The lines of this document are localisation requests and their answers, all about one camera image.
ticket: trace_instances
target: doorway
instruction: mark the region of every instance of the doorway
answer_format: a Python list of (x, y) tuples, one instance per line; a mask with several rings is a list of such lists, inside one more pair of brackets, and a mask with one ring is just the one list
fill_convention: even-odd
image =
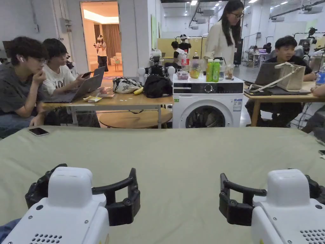
[[(102, 86), (110, 86), (113, 78), (123, 76), (117, 1), (81, 2), (80, 7), (88, 68), (94, 71), (98, 68), (98, 61), (101, 65), (106, 60), (109, 71), (104, 73)], [(103, 42), (98, 40), (99, 35), (103, 37)]]

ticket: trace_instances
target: bag strap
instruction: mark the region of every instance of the bag strap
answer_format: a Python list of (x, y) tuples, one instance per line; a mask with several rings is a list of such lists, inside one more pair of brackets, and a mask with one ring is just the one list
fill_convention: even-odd
[(281, 77), (280, 79), (278, 79), (278, 80), (276, 80), (276, 81), (273, 81), (272, 83), (269, 83), (269, 84), (267, 84), (267, 85), (265, 85), (265, 86), (260, 86), (260, 85), (256, 85), (256, 84), (251, 84), (251, 85), (249, 86), (249, 91), (250, 91), (250, 92), (257, 92), (257, 91), (262, 91), (262, 90), (264, 90), (265, 88), (268, 88), (268, 87), (271, 87), (271, 86), (275, 86), (275, 84), (277, 84), (277, 83), (279, 83), (280, 81), (282, 81), (282, 80), (288, 78), (289, 76), (293, 75), (294, 73), (296, 73), (296, 72), (301, 68), (301, 67), (293, 66), (291, 63), (287, 63), (287, 62), (282, 63), (282, 64), (279, 64), (279, 65), (276, 65), (275, 68), (276, 68), (276, 69), (279, 69), (279, 68), (281, 68), (281, 66), (284, 65), (284, 64), (285, 64), (285, 65), (290, 65), (291, 67), (294, 67), (294, 69), (293, 69), (289, 74), (285, 75), (284, 77)]

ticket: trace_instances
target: black smartphone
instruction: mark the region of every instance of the black smartphone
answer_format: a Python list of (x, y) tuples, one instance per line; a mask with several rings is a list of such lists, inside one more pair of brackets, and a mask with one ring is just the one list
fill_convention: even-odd
[(33, 129), (29, 129), (28, 131), (32, 133), (34, 136), (45, 136), (49, 134), (48, 131), (42, 128), (33, 128)]
[(89, 76), (91, 73), (92, 73), (91, 71), (89, 71), (89, 72), (87, 72), (87, 73), (84, 73), (84, 74), (81, 76), (81, 78), (85, 78), (85, 77)]

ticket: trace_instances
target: curtain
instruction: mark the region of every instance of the curtain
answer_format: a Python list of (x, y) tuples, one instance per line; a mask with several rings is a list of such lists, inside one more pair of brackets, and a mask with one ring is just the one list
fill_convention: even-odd
[(103, 38), (106, 43), (106, 54), (109, 65), (117, 52), (121, 52), (120, 27), (118, 24), (106, 24), (103, 27)]
[(97, 37), (100, 35), (100, 27), (97, 24), (94, 24), (94, 29), (95, 29), (95, 43), (97, 43)]

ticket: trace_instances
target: hand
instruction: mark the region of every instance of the hand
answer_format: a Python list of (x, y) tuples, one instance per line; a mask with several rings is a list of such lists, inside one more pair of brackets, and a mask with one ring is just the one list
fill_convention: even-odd
[(33, 76), (33, 82), (35, 82), (37, 85), (41, 85), (45, 80), (46, 80), (46, 75), (43, 70), (37, 72)]
[(35, 116), (29, 126), (41, 126), (44, 125), (44, 115), (43, 114), (38, 114), (37, 116)]
[(83, 74), (78, 75), (78, 77), (74, 80), (73, 83), (74, 83), (76, 86), (81, 85), (81, 84), (85, 81), (84, 78), (81, 78), (82, 76), (83, 76)]

